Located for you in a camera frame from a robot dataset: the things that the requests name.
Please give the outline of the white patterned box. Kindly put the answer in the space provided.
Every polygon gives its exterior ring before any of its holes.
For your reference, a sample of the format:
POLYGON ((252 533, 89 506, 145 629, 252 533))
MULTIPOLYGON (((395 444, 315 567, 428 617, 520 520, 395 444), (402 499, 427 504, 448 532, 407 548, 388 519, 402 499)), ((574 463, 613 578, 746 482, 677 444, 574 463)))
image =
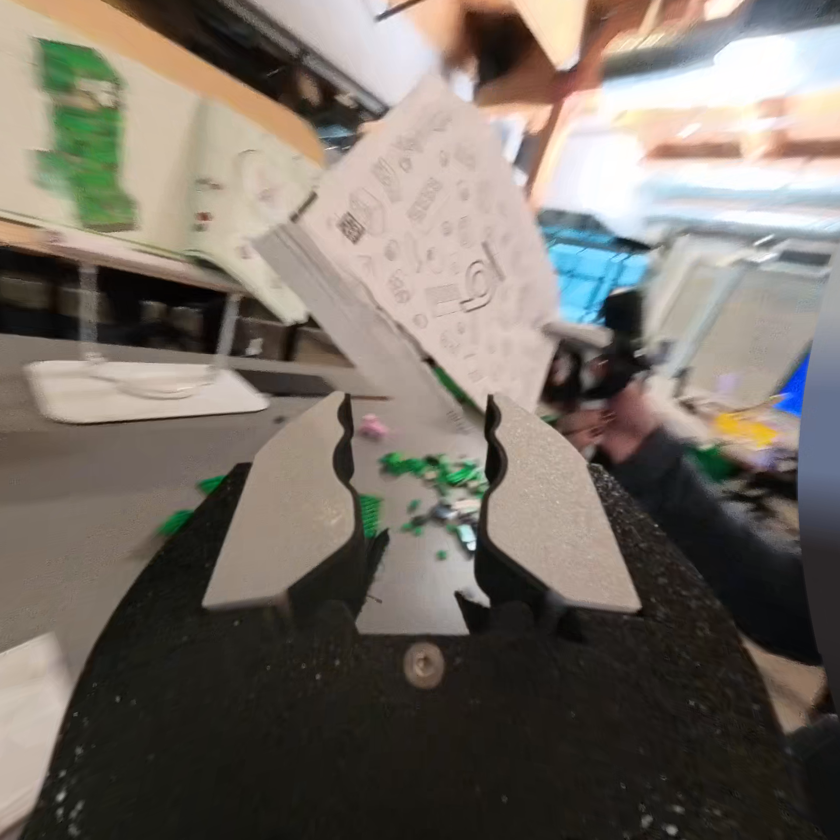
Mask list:
POLYGON ((427 75, 253 241, 360 373, 428 426, 460 429, 441 369, 479 410, 538 409, 559 282, 497 133, 427 75))

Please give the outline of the pile of green bricks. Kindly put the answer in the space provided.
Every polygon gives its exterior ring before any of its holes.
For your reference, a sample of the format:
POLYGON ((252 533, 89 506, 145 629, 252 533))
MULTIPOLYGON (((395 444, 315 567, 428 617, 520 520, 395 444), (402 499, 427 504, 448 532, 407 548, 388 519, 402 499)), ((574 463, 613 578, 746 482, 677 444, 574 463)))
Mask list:
POLYGON ((397 531, 415 539, 429 529, 445 531, 467 560, 477 550, 480 511, 489 488, 483 465, 474 458, 446 454, 410 456, 388 452, 378 459, 384 478, 408 477, 423 487, 411 497, 397 531))

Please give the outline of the white paper sheet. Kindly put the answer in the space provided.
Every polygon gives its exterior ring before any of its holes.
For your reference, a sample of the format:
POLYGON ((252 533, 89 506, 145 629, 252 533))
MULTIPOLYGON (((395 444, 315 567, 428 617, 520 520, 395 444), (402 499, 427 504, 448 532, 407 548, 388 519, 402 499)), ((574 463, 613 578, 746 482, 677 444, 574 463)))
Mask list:
POLYGON ((35 807, 70 693, 54 634, 1 653, 1 834, 35 807))

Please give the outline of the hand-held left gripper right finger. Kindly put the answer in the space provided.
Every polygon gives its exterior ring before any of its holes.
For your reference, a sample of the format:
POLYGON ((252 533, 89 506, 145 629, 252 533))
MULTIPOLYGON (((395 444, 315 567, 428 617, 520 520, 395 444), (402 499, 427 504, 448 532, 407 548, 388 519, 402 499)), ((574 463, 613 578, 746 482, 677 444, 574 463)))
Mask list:
POLYGON ((485 414, 488 488, 473 558, 483 605, 457 592, 468 632, 576 632, 579 613, 642 615, 589 465, 504 395, 485 414))

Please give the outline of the person's right forearm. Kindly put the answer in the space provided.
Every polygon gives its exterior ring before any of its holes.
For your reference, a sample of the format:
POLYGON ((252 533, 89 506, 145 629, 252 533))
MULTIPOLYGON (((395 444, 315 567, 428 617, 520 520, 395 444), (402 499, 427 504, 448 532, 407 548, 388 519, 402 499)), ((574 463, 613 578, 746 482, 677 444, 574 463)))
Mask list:
POLYGON ((741 633, 772 654, 823 664, 798 546, 772 541, 727 504, 662 427, 644 435, 610 429, 600 450, 616 481, 706 581, 741 633))

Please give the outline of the person's right hand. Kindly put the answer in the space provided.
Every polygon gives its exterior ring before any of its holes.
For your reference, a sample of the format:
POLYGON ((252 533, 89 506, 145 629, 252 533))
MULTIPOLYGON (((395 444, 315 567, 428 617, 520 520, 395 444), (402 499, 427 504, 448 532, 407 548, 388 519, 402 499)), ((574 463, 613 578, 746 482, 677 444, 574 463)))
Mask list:
POLYGON ((631 381, 601 407, 580 410, 570 422, 572 445, 582 453, 594 448, 612 466, 634 455, 661 425, 641 381, 631 381))

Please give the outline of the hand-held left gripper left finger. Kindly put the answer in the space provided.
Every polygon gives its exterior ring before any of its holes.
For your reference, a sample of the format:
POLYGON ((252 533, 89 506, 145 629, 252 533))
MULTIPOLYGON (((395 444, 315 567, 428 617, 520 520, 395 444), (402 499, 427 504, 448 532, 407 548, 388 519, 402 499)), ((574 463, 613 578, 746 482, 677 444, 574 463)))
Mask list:
POLYGON ((210 613, 267 607, 289 629, 357 632, 378 563, 353 485, 349 394, 282 425, 253 459, 203 595, 210 613))

